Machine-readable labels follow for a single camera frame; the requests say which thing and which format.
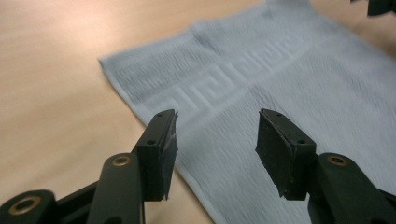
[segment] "light blue towel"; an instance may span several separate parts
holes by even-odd
[[[179,111],[177,169],[216,223],[310,222],[306,202],[278,198],[254,151],[263,107],[396,193],[396,63],[308,1],[199,21],[101,65],[144,123]]]

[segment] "black plastic part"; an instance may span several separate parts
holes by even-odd
[[[168,197],[177,154],[176,119],[173,109],[155,115],[134,147],[145,202]]]
[[[144,223],[139,161],[134,153],[106,160],[93,196],[88,224]]]
[[[335,223],[396,223],[396,211],[353,160],[323,153],[316,169]]]
[[[1,224],[53,223],[55,198],[49,190],[26,191],[0,207]]]
[[[369,0],[368,16],[378,16],[391,11],[396,12],[396,0]]]
[[[305,199],[306,168],[317,157],[316,146],[284,115],[261,110],[256,151],[280,196],[288,200]]]
[[[59,224],[85,224],[87,222],[96,185],[97,182],[94,182],[57,202],[56,216]]]

